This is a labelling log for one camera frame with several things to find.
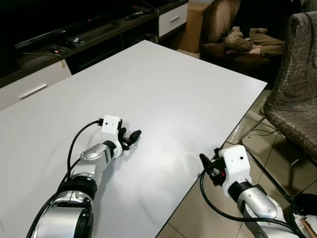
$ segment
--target black television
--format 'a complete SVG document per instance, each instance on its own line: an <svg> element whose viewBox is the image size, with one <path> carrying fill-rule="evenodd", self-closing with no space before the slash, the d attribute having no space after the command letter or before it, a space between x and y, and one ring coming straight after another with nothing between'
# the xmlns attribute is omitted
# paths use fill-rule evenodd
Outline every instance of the black television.
<svg viewBox="0 0 317 238"><path fill-rule="evenodd" d="M93 27L133 11L133 0L1 0L0 21L17 48Z"/></svg>

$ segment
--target tiled floor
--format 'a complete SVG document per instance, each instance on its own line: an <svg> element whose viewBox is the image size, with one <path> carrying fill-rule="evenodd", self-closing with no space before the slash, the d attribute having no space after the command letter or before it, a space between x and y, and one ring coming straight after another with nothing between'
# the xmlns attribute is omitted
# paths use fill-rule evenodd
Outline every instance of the tiled floor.
<svg viewBox="0 0 317 238"><path fill-rule="evenodd" d="M239 126L232 132L225 147L237 143L241 136L251 128L259 118L269 91L264 91L251 108L251 112L243 118ZM269 132L275 131L274 126L264 120L256 129ZM277 181L290 193L295 194L304 190L307 193L317 193L316 169L305 161L299 161L294 166L290 164L298 157L292 146L277 132L267 135L264 131L252 131L243 139L243 143L266 166ZM259 183L270 197L282 207L289 204L276 190L268 178L250 159L251 178L253 184ZM211 202L220 210L240 216L236 203L223 196L220 187L214 187L208 177L205 178L205 190ZM201 196L199 184L196 183L189 191L183 202L170 218L158 238L253 238L254 236L241 222L235 222L215 213Z"/></svg>

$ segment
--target silver robot arm segment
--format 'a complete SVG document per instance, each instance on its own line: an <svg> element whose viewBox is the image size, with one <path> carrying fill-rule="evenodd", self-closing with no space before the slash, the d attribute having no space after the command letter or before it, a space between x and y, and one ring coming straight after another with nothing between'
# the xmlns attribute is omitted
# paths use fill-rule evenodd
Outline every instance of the silver robot arm segment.
<svg viewBox="0 0 317 238"><path fill-rule="evenodd" d="M70 180L57 190L56 196L40 217L32 238L90 238L94 216L93 200L100 186L103 171L113 158L119 157L139 138L135 131L125 138L125 128L118 117L105 116L102 132L106 141L94 145L80 155Z"/></svg>
<svg viewBox="0 0 317 238"><path fill-rule="evenodd" d="M200 154L206 173L215 186L221 186L225 197L232 198L244 218L270 218L285 222L280 205L268 197L264 189L253 186L246 149L235 145L216 149L215 157L209 160ZM268 222L246 222L256 238L297 238L293 232L278 224Z"/></svg>

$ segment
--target white tabletop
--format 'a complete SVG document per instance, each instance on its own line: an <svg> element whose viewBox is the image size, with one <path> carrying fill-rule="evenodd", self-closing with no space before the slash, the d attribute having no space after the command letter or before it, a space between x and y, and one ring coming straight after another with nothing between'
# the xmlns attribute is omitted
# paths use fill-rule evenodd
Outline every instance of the white tabletop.
<svg viewBox="0 0 317 238"><path fill-rule="evenodd" d="M142 130L104 172L93 238L154 238L266 83L141 42L0 112L0 237L22 238L104 115ZM93 126L81 151L104 141Z"/></svg>

